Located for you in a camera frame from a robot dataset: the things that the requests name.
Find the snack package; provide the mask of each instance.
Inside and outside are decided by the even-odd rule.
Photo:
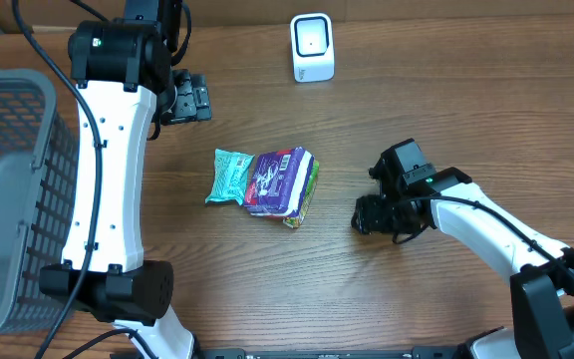
[[[305,221],[305,215],[307,215],[307,210],[309,210],[309,203],[311,203],[311,198],[314,197],[316,184],[318,184],[319,166],[320,165],[318,164],[318,161],[315,161],[314,166],[311,170],[311,174],[309,175],[309,180],[307,182],[307,190],[305,192],[305,198],[303,200],[302,205],[300,206],[298,215],[283,218],[283,223],[285,223],[290,228],[298,228]]]
[[[247,210],[281,217],[298,211],[313,161],[301,147],[260,155],[245,195]]]
[[[249,166],[253,160],[254,156],[251,155],[216,149],[214,186],[205,203],[236,200],[239,205],[243,204]]]

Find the gray plastic basket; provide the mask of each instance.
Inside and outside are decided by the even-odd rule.
[[[72,220],[75,138],[41,73],[0,71],[0,333],[50,327],[62,304],[39,291]]]

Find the cardboard wall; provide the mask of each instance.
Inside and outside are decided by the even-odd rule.
[[[574,14],[574,0],[186,0],[195,26],[286,24],[297,14],[322,11],[334,21],[435,17]],[[125,0],[86,0],[106,17],[121,16]],[[11,0],[0,0],[0,27],[16,32]],[[24,0],[28,24],[75,27],[92,19],[65,0]]]

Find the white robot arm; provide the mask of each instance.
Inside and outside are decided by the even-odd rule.
[[[72,301],[72,308],[129,334],[143,356],[170,359],[191,358],[197,344],[170,306],[171,264],[144,260],[140,203],[149,125],[156,124],[156,137],[161,124],[211,118],[204,78],[171,68],[182,58],[190,34],[188,21],[178,46],[181,8],[189,20],[181,1],[128,0],[123,19],[84,21],[71,36],[71,77],[77,83],[71,91],[92,112],[101,141],[94,141],[91,119],[80,103],[73,222],[62,263],[43,267],[39,280],[44,294]],[[101,199],[94,245],[88,246],[99,147]],[[80,281],[82,289],[74,291]]]
[[[574,248],[522,223],[455,168],[437,172],[413,139],[381,154],[370,176],[381,193],[356,201],[352,226],[416,237],[431,226],[477,254],[510,286],[514,332],[493,331],[466,344],[468,357],[574,359]]]

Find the wooden table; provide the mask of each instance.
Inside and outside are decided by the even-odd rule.
[[[350,228],[367,169],[415,138],[439,169],[469,174],[500,205],[574,245],[574,16],[347,23],[334,27],[336,77],[296,85],[289,29],[194,29],[182,66],[204,73],[213,120],[163,128],[146,150],[143,245],[175,271],[172,304],[204,347],[394,349],[454,344],[511,324],[508,288],[437,231],[403,246]],[[68,34],[38,36],[66,72]],[[0,36],[0,68],[50,77],[61,115],[75,101],[21,36]],[[204,205],[214,149],[304,146],[321,163],[303,227]],[[110,329],[77,314],[48,352]],[[0,336],[31,357],[45,332]],[[86,353],[130,348],[115,337]]]

